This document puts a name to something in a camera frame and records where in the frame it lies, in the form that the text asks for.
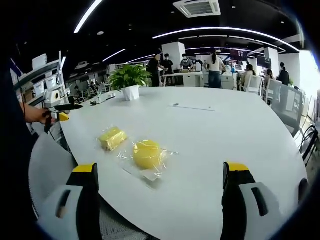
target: desk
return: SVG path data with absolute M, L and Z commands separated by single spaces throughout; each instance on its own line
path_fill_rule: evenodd
M 183 86 L 184 87 L 201 87 L 201 88 L 203 88 L 205 86 L 204 74 L 202 71 L 167 74 L 167 75 L 163 75 L 161 77 L 164 78 L 164 84 L 163 84 L 164 87 L 167 84 L 167 77 L 183 77 Z
M 225 161 L 247 165 L 284 216 L 296 210 L 306 169 L 286 126 L 259 96 L 200 87 L 140 88 L 134 101 L 113 93 L 94 107 L 83 103 L 61 126 L 76 161 L 97 162 L 100 195 L 138 228 L 161 240 L 220 239 Z M 169 107 L 176 103 L 214 111 Z M 110 125 L 179 152 L 153 188 L 119 166 L 117 149 L 101 149 L 97 137 Z

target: plastic wrapper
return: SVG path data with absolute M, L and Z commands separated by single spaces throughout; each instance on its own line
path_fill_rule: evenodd
M 177 154 L 161 148 L 153 140 L 142 138 L 128 143 L 122 148 L 118 157 L 122 160 L 121 166 L 125 171 L 153 182 L 167 169 L 168 158 Z
M 107 151 L 112 151 L 127 138 L 128 137 L 124 131 L 114 126 L 107 129 L 107 131 L 98 139 L 104 149 L 106 149 Z

